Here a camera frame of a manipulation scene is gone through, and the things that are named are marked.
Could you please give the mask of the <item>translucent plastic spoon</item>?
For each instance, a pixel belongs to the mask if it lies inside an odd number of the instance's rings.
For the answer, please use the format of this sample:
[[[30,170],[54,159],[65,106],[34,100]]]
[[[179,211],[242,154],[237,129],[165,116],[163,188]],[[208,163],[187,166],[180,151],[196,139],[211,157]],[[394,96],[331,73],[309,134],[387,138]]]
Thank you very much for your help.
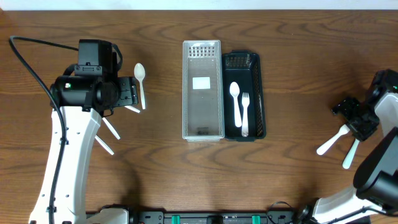
[[[144,66],[141,63],[137,63],[134,67],[134,76],[138,80],[140,85],[140,96],[141,96],[141,105],[142,109],[146,109],[146,99],[144,94],[144,85],[143,81],[146,76],[146,71]]]

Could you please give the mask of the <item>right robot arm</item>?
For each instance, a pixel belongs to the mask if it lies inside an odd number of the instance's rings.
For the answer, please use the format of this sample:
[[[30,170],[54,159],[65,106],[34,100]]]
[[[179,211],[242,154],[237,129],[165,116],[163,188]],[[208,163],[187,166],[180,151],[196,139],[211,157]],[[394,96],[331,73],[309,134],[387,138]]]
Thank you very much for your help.
[[[376,104],[384,138],[358,167],[353,185],[316,201],[313,223],[368,223],[371,215],[397,216],[397,94]]]

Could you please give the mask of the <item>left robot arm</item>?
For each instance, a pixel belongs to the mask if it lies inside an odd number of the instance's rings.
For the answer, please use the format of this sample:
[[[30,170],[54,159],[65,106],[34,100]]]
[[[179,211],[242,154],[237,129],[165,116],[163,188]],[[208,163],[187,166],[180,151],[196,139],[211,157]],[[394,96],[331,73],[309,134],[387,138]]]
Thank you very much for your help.
[[[93,143],[104,111],[137,104],[131,77],[62,75],[50,90],[52,142],[29,223],[86,223],[85,193]]]

